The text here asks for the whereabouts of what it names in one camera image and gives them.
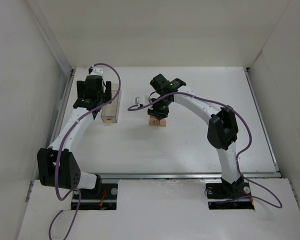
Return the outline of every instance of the brown block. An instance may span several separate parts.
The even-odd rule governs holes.
[[[165,127],[167,125],[167,123],[166,123],[166,120],[164,118],[161,119],[161,120],[158,120],[156,117],[150,116],[149,125],[150,126]]]

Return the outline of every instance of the purple hose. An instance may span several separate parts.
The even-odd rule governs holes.
[[[205,98],[202,98],[202,97],[194,96],[194,95],[192,95],[192,94],[190,94],[190,93],[186,93],[186,92],[179,92],[179,91],[177,91],[177,92],[171,92],[171,93],[168,93],[168,94],[166,94],[166,95],[163,95],[163,96],[157,98],[156,100],[154,100],[153,102],[151,102],[151,103],[149,103],[149,104],[147,104],[147,105],[144,105],[144,106],[142,106],[142,107],[138,107],[138,105],[130,106],[130,107],[128,108],[128,111],[138,111],[138,110],[146,109],[146,108],[152,106],[153,104],[159,102],[160,100],[162,100],[162,99],[164,99],[164,98],[166,98],[166,97],[168,97],[168,96],[171,96],[171,95],[177,95],[177,94],[180,94],[180,95],[186,95],[186,96],[188,96],[188,97],[192,97],[192,98],[195,98],[195,99],[200,100],[200,101],[203,101],[203,102],[212,103],[212,104],[217,104],[217,105],[223,106],[223,107],[225,107],[225,108],[230,108],[230,109],[232,110],[232,112],[233,112],[233,113],[241,120],[241,122],[242,122],[243,125],[245,126],[245,128],[246,128],[246,130],[247,130],[247,132],[248,132],[248,135],[249,135],[249,143],[247,144],[247,146],[246,146],[244,149],[242,149],[241,151],[239,151],[239,152],[236,154],[236,156],[235,156],[237,170],[238,170],[239,174],[241,175],[241,177],[242,177],[243,179],[245,179],[245,180],[249,181],[250,183],[253,183],[253,184],[255,184],[255,185],[257,185],[257,186],[259,186],[259,187],[261,187],[261,188],[263,188],[263,189],[265,189],[265,190],[268,191],[272,196],[274,196],[274,198],[278,201],[279,206],[274,205],[273,203],[271,203],[271,202],[269,202],[269,201],[267,201],[267,200],[264,200],[264,199],[262,199],[262,198],[260,198],[260,197],[258,197],[258,196],[251,196],[251,195],[242,196],[242,197],[238,197],[238,198],[230,199],[230,200],[226,200],[226,201],[219,201],[218,203],[220,203],[220,204],[226,204],[226,203],[235,202],[235,201],[237,201],[237,200],[239,200],[239,199],[255,198],[255,199],[258,199],[258,200],[260,200],[260,201],[263,201],[263,202],[265,202],[265,203],[267,203],[267,204],[269,204],[269,205],[271,205],[271,206],[273,206],[273,207],[275,207],[275,208],[281,209],[281,208],[283,207],[283,205],[282,205],[280,199],[279,199],[279,198],[278,198],[278,197],[277,197],[270,189],[266,188],[265,186],[261,185],[260,183],[257,183],[257,182],[255,182],[255,181],[252,181],[250,178],[245,177],[245,176],[242,174],[241,170],[240,170],[240,166],[239,166],[238,159],[239,159],[240,154],[242,154],[243,152],[245,152],[246,150],[248,150],[248,148],[250,148],[250,146],[251,146],[251,144],[252,144],[252,134],[251,134],[251,131],[250,131],[250,128],[249,128],[247,122],[246,122],[246,121],[244,120],[244,118],[243,118],[236,110],[234,110],[232,107],[230,107],[230,106],[228,106],[228,105],[226,105],[226,104],[223,104],[222,102],[218,102],[218,101],[209,100],[209,99],[205,99]]]
[[[66,195],[64,197],[61,197],[60,195],[60,192],[59,192],[59,165],[60,165],[60,157],[61,157],[61,152],[62,152],[62,148],[65,144],[65,141],[67,139],[67,137],[69,136],[69,134],[71,133],[71,131],[75,128],[75,126],[78,124],[78,122],[80,122],[85,116],[89,115],[90,113],[94,112],[94,111],[97,111],[99,109],[101,109],[102,107],[104,107],[105,105],[113,102],[116,97],[119,95],[119,92],[120,92],[120,89],[121,89],[121,78],[119,76],[119,73],[117,72],[117,70],[115,70],[112,66],[110,66],[109,64],[106,64],[106,63],[96,63],[94,64],[93,66],[96,67],[96,66],[106,66],[110,69],[112,69],[114,71],[114,73],[116,74],[117,78],[118,78],[118,81],[119,81],[119,86],[118,86],[118,91],[115,93],[115,95],[113,96],[113,98],[111,98],[109,101],[105,102],[104,104],[100,105],[100,106],[97,106],[95,107],[94,109],[86,112],[85,114],[83,114],[82,116],[80,116],[76,122],[74,122],[74,124],[69,128],[69,130],[66,132],[66,134],[64,135],[62,141],[61,141],[61,144],[60,144],[60,147],[59,147],[59,150],[58,150],[58,154],[56,156],[56,161],[55,161],[55,172],[54,172],[54,188],[55,188],[55,193],[56,193],[56,196],[57,198],[60,200],[60,201],[63,201],[67,198],[67,196],[74,191],[73,190],[70,190],[66,193]],[[69,230],[67,232],[67,234],[65,235],[65,238],[63,240],[65,240],[69,233],[70,233],[70,230],[75,222],[75,219],[76,219],[76,216],[77,216],[77,213],[78,213],[78,210],[79,210],[79,206],[80,206],[80,200],[81,200],[81,192],[78,190],[78,193],[79,193],[79,201],[78,201],[78,204],[77,204],[77,207],[75,209],[75,213],[74,213],[74,216],[73,216],[73,219],[72,219],[72,222],[71,222],[71,225],[69,227]],[[52,225],[54,223],[54,221],[56,220],[56,218],[63,212],[60,211],[55,217],[54,219],[52,220],[51,224],[50,224],[50,227],[49,227],[49,239],[52,240],[51,238],[51,228],[52,228]]]

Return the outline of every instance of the purple cable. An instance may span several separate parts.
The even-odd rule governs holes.
[[[163,95],[163,96],[157,98],[156,100],[154,100],[153,102],[151,102],[151,103],[149,103],[149,104],[147,104],[147,105],[144,105],[144,106],[142,106],[142,107],[138,107],[138,105],[132,105],[132,106],[130,106],[130,107],[128,108],[128,111],[138,111],[138,110],[146,109],[146,108],[152,106],[153,104],[159,102],[160,100],[162,100],[162,99],[164,99],[164,98],[166,98],[166,97],[168,97],[168,96],[171,96],[171,95],[177,95],[177,94],[180,94],[180,95],[186,95],[186,96],[188,96],[188,97],[192,97],[192,98],[195,98],[195,99],[200,100],[200,101],[203,101],[203,102],[212,103],[212,104],[217,104],[217,105],[223,106],[223,107],[225,107],[225,108],[231,108],[231,111],[232,111],[232,112],[233,112],[233,113],[241,120],[241,122],[242,122],[243,125],[245,126],[245,128],[246,128],[246,130],[247,130],[247,132],[248,132],[248,135],[249,135],[249,143],[248,143],[248,145],[247,145],[244,149],[242,149],[241,151],[239,151],[239,152],[236,154],[236,156],[235,156],[237,170],[238,170],[239,174],[241,175],[241,177],[242,177],[243,179],[245,179],[245,180],[247,180],[248,182],[253,183],[253,184],[255,184],[255,185],[257,185],[257,186],[259,186],[259,187],[261,187],[261,188],[263,188],[263,189],[265,189],[265,190],[268,191],[272,196],[274,196],[274,198],[278,201],[279,206],[274,205],[273,203],[271,203],[271,202],[269,202],[269,201],[267,201],[267,200],[264,200],[264,199],[262,199],[262,198],[260,198],[260,197],[258,197],[258,196],[251,196],[251,195],[242,196],[242,197],[238,197],[238,198],[230,199],[230,200],[226,200],[226,201],[219,201],[218,203],[220,203],[220,204],[226,204],[226,203],[235,202],[235,201],[240,200],[240,199],[255,198],[255,199],[258,199],[258,200],[260,200],[260,201],[263,201],[263,202],[265,202],[265,203],[267,203],[267,204],[269,204],[269,205],[271,205],[271,206],[273,206],[273,207],[275,207],[275,208],[281,209],[281,208],[283,207],[283,205],[282,205],[280,199],[279,199],[279,198],[278,198],[278,197],[277,197],[270,189],[266,188],[265,186],[261,185],[260,183],[257,183],[257,182],[255,182],[255,181],[252,181],[250,178],[245,177],[245,176],[242,174],[241,170],[240,170],[240,166],[239,166],[238,159],[239,159],[240,154],[242,154],[243,152],[245,152],[246,150],[248,150],[248,148],[250,148],[250,146],[251,146],[251,144],[252,144],[252,134],[251,134],[251,131],[250,131],[250,128],[249,128],[247,122],[246,122],[246,121],[244,120],[244,118],[243,118],[236,110],[234,110],[232,107],[230,107],[230,106],[228,106],[228,105],[226,105],[226,104],[223,104],[222,102],[218,102],[218,101],[209,100],[209,99],[205,99],[205,98],[202,98],[202,97],[194,96],[194,95],[192,95],[192,94],[190,94],[190,93],[186,93],[186,92],[179,92],[179,91],[177,91],[177,92],[171,92],[171,93],[168,93],[168,94],[166,94],[166,95]]]
[[[82,116],[80,116],[80,117],[77,119],[77,121],[74,122],[74,124],[69,128],[69,130],[68,130],[68,131],[66,132],[66,134],[64,135],[64,137],[63,137],[63,139],[62,139],[62,141],[61,141],[61,143],[60,143],[60,147],[59,147],[59,150],[58,150],[58,154],[57,154],[57,156],[56,156],[56,161],[55,161],[55,172],[54,172],[54,186],[55,186],[54,188],[55,188],[55,193],[56,193],[57,198],[58,198],[60,201],[65,200],[65,199],[67,198],[67,196],[68,196],[71,192],[74,191],[74,189],[68,191],[64,197],[61,197],[60,192],[59,192],[59,167],[60,167],[59,165],[60,165],[60,157],[61,157],[62,148],[63,148],[63,146],[64,146],[64,144],[65,144],[65,142],[66,142],[67,137],[69,136],[69,134],[71,133],[71,131],[75,128],[75,126],[78,124],[78,122],[80,122],[85,116],[87,116],[87,115],[89,115],[90,113],[92,113],[92,112],[94,112],[94,111],[97,111],[97,110],[101,109],[102,107],[104,107],[105,105],[107,105],[107,104],[113,102],[113,101],[116,99],[116,97],[119,95],[119,92],[120,92],[120,89],[121,89],[121,78],[120,78],[120,75],[119,75],[119,73],[117,72],[117,70],[115,70],[114,67],[112,67],[112,66],[110,66],[109,64],[106,64],[106,63],[96,63],[96,64],[94,64],[93,66],[96,67],[96,66],[100,66],[100,65],[106,66],[106,67],[108,67],[108,68],[110,68],[110,69],[112,69],[112,70],[114,71],[114,73],[116,74],[116,76],[117,76],[117,78],[118,78],[118,81],[119,81],[118,91],[115,93],[115,95],[113,96],[113,98],[111,98],[109,101],[107,101],[107,102],[101,104],[100,106],[95,107],[94,109],[92,109],[92,110],[86,112],[85,114],[83,114]],[[73,226],[73,223],[74,223],[74,221],[75,221],[75,219],[76,219],[78,210],[79,210],[80,200],[81,200],[81,192],[80,192],[79,190],[78,190],[78,192],[79,192],[79,201],[78,201],[78,205],[77,205],[77,207],[76,207],[76,210],[75,210],[75,213],[74,213],[74,216],[73,216],[71,225],[70,225],[70,227],[69,227],[69,230],[68,230],[68,232],[67,232],[67,234],[66,234],[66,236],[65,236],[65,238],[64,238],[63,240],[65,240],[65,239],[68,237],[68,235],[69,235],[69,233],[70,233],[70,230],[71,230],[71,228],[72,228],[72,226]],[[52,220],[52,222],[51,222],[51,224],[50,224],[50,228],[49,228],[49,239],[50,239],[50,240],[52,240],[52,238],[51,238],[51,228],[52,228],[52,225],[53,225],[54,221],[56,220],[56,218],[57,218],[62,212],[63,212],[63,210],[60,211],[60,212],[54,217],[54,219]]]

